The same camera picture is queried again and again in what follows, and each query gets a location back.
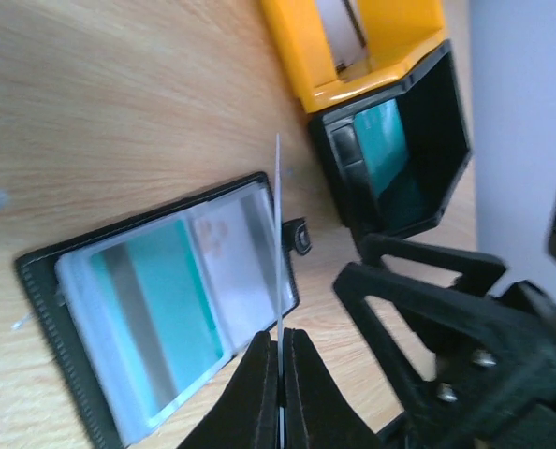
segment yellow container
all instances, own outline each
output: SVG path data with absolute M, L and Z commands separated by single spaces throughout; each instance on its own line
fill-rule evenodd
M 337 73 L 315 0 L 261 0 L 308 113 L 400 80 L 446 39 L 440 0 L 358 0 L 368 57 Z

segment black container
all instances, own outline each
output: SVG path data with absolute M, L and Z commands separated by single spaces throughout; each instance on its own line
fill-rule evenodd
M 406 162 L 377 193 L 354 120 L 393 99 Z M 316 113 L 308 128 L 341 220 L 355 242 L 369 233 L 407 238 L 437 226 L 471 158 L 450 42 L 398 82 Z

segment wooden table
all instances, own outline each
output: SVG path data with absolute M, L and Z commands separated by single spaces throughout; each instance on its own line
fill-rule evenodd
M 446 2 L 469 105 L 467 3 Z M 306 329 L 354 409 L 377 430 L 400 410 L 330 290 L 356 259 L 307 140 L 256 0 L 0 0 L 0 448 L 89 447 L 38 324 L 15 256 L 254 170 L 284 145 L 284 214 L 304 215 L 313 251 L 295 259 Z M 473 248 L 473 170 L 423 241 Z M 396 265 L 433 282 L 451 279 Z M 373 302 L 423 373 L 430 355 Z M 175 447 L 210 409 L 231 363 L 141 448 Z

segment light blue wall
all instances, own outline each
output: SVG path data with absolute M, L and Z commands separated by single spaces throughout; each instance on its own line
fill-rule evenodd
M 556 0 L 473 0 L 477 240 L 556 300 Z

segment screw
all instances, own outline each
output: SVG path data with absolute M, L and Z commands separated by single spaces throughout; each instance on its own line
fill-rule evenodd
M 457 402 L 457 395 L 453 391 L 453 387 L 449 384 L 438 385 L 438 390 L 436 392 L 438 398 L 444 402 L 453 403 Z
M 472 361 L 482 368 L 491 368 L 496 366 L 496 360 L 494 355 L 486 351 L 485 349 L 476 349 L 472 357 Z

